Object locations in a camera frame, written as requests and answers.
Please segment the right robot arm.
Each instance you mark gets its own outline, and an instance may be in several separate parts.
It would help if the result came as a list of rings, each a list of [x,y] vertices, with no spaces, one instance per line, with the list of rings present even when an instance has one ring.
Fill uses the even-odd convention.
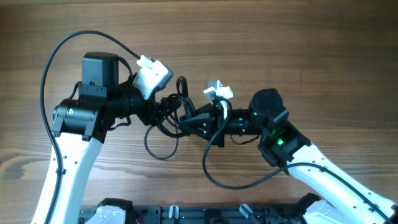
[[[305,223],[397,223],[397,204],[334,165],[289,122],[276,89],[259,90],[246,109],[233,109],[229,95],[206,94],[210,104],[187,111],[180,117],[180,129],[219,147],[227,134],[259,136],[257,148],[270,166],[317,192],[300,206]]]

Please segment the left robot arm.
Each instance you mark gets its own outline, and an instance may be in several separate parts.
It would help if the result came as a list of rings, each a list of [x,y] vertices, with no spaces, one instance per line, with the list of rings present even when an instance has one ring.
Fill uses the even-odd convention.
[[[159,60],[141,55],[140,70],[119,82],[120,56],[88,52],[83,57],[82,79],[74,92],[53,111],[53,148],[49,169],[32,223],[75,223],[86,184],[106,134],[115,120],[136,115],[144,125],[156,125],[170,113],[171,103],[157,103],[154,95],[172,78]]]

